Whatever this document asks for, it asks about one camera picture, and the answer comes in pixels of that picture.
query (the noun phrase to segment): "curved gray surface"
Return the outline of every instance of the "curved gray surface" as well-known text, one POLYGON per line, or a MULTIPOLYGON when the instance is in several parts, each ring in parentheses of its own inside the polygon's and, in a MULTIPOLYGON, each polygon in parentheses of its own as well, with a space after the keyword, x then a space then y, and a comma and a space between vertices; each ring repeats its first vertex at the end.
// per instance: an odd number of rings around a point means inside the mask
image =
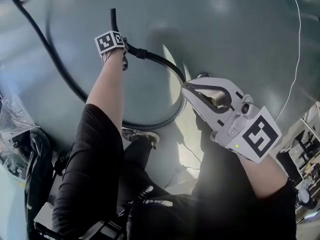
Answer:
MULTIPOLYGON (((315 102, 320 89, 320 0, 298 0, 301 61, 287 107, 278 120, 286 131, 315 102)), ((200 72, 228 78, 273 117, 285 101, 298 55, 294 0, 28 0, 25 8, 52 40, 65 67, 89 93, 102 63, 94 37, 111 29, 117 9, 123 36, 163 55, 194 78, 200 72)), ((56 72, 33 29, 10 0, 0 0, 0 69, 26 109, 62 144, 74 141, 84 104, 56 72)), ((151 61, 128 56, 124 73, 128 121, 156 123, 175 108, 177 82, 151 61)))

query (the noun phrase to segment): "black hose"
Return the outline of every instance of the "black hose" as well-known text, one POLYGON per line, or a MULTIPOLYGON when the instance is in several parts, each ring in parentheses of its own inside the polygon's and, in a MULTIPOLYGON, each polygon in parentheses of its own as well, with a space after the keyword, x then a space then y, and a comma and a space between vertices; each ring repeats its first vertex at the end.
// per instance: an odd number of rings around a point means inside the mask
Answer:
MULTIPOLYGON (((36 22, 34 21, 34 19, 31 17, 31 15, 27 12, 27 10, 21 5, 19 0, 12 0, 12 2, 14 3, 14 5, 18 8, 18 10, 26 17, 26 19, 29 21, 29 23, 31 24, 31 26, 33 27, 33 29, 35 30, 36 34, 38 35, 38 37, 40 38, 45 50, 47 51, 47 53, 49 54, 56 70, 59 72, 60 76, 62 77, 62 79, 65 81, 65 83, 67 84, 67 86, 73 91, 73 93, 75 95, 78 96, 78 98, 80 100, 82 100, 84 103, 87 101, 88 95, 79 87, 79 85, 72 79, 72 77, 70 76, 70 74, 66 71, 66 69, 64 68, 62 62, 60 61, 58 55, 55 53, 55 51, 52 49, 52 47, 50 46, 50 44, 48 43, 48 41, 46 40, 45 36, 43 35, 43 33, 41 32, 40 28, 38 27, 38 25, 36 24, 36 22)), ((111 9, 111 26, 112 29, 114 31, 119 31, 118 27, 117 27, 117 16, 116 16, 116 9, 111 9)), ((182 84, 183 82, 186 81, 184 75, 181 73, 181 71, 175 66, 173 65, 170 61, 166 60, 165 58, 162 58, 156 54, 153 54, 151 52, 148 52, 146 50, 143 49, 137 49, 135 47, 133 47, 132 45, 128 44, 128 52, 140 59, 149 59, 152 60, 154 62, 157 62, 163 66, 165 66, 166 68, 168 68, 169 70, 171 70, 175 76, 178 78, 180 84, 182 84), (143 54, 145 54, 145 57, 139 57, 140 53, 142 52, 143 54)), ((181 102, 181 106, 180 108, 174 113, 173 116, 171 116, 169 119, 161 122, 161 123, 157 123, 157 124, 148 124, 148 125, 141 125, 141 124, 136 124, 136 123, 131 123, 131 122, 127 122, 127 121, 122 121, 122 126, 126 127, 126 128, 130 128, 130 129, 134 129, 134 130, 151 130, 151 129, 156 129, 162 126, 165 126, 171 122, 173 122, 174 120, 176 120, 184 111, 186 105, 187 105, 187 100, 186 98, 183 96, 182 92, 180 92, 180 97, 182 97, 182 102, 181 102)))
POLYGON ((31 17, 31 15, 27 12, 27 10, 21 5, 19 0, 12 0, 12 2, 32 25, 36 34, 40 38, 45 50, 49 54, 56 70, 59 72, 60 76, 63 78, 65 83, 74 92, 74 94, 77 95, 79 97, 79 99, 85 103, 88 98, 87 94, 78 86, 78 84, 71 78, 70 74, 66 71, 66 69, 62 65, 60 59, 56 55, 55 51, 52 49, 52 47, 50 46, 50 44, 46 40, 44 34, 42 34, 37 23, 34 21, 34 19, 31 17))
MULTIPOLYGON (((112 30, 119 32, 119 29, 117 26, 117 14, 116 14, 115 8, 110 9, 110 17, 111 17, 112 30)), ((182 85, 186 81, 185 76, 176 67, 176 65, 174 65, 173 63, 171 63, 167 59, 165 59, 159 55, 156 55, 152 52, 149 52, 147 50, 135 48, 134 46, 130 45, 129 43, 127 43, 127 46, 128 46, 128 53, 129 54, 136 56, 139 59, 148 59, 148 60, 154 61, 154 62, 159 63, 162 66, 166 67, 167 69, 169 69, 176 76, 180 85, 182 85)), ((122 126, 130 128, 130 129, 135 129, 135 130, 152 130, 152 129, 160 128, 160 127, 163 127, 167 124, 170 124, 171 122, 175 121, 183 113, 183 111, 186 108, 187 99, 184 97, 182 91, 180 91, 179 98, 181 100, 181 104, 180 104, 180 107, 178 108, 178 110, 170 118, 168 118, 167 120, 165 120, 161 123, 152 124, 152 125, 136 125, 136 124, 132 124, 132 123, 124 121, 124 122, 122 122, 122 126)))

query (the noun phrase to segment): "person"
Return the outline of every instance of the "person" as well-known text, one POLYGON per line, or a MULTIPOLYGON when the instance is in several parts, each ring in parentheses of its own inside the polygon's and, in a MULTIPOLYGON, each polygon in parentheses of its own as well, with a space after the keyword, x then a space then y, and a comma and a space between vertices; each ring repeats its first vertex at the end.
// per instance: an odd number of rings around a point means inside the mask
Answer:
MULTIPOLYGON (((63 239, 77 239, 102 221, 130 240, 275 235, 296 239, 295 192, 269 155, 257 164, 232 153, 256 197, 246 204, 222 201, 211 191, 213 177, 208 172, 215 150, 203 158, 206 162, 191 195, 171 195, 152 182, 145 168, 160 138, 122 130, 123 56, 121 49, 103 56, 105 64, 87 99, 55 200, 53 230, 63 239), (131 141, 125 150, 121 133, 131 141)), ((233 179, 237 185, 237 175, 233 179)), ((104 236, 115 239, 119 234, 104 236)))

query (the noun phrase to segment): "sneaker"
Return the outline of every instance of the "sneaker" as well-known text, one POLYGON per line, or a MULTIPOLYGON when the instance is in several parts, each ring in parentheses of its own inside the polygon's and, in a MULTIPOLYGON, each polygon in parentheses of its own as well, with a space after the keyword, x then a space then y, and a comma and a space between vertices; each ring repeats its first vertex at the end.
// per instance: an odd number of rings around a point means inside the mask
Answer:
POLYGON ((129 128, 122 127, 121 136, 129 142, 132 142, 132 137, 135 135, 146 136, 152 144, 152 147, 156 149, 156 144, 160 141, 160 137, 155 132, 151 131, 140 131, 140 130, 132 130, 129 128))

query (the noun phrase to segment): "leg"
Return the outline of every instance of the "leg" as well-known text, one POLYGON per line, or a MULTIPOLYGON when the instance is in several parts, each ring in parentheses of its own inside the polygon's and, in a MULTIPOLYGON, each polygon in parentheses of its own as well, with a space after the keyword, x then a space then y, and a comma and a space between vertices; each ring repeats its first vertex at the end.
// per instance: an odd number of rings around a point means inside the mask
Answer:
POLYGON ((119 175, 117 213, 120 213, 129 201, 135 200, 148 186, 153 186, 148 198, 169 195, 156 185, 145 171, 153 148, 152 141, 145 135, 133 135, 129 139, 132 143, 124 151, 124 164, 119 175))

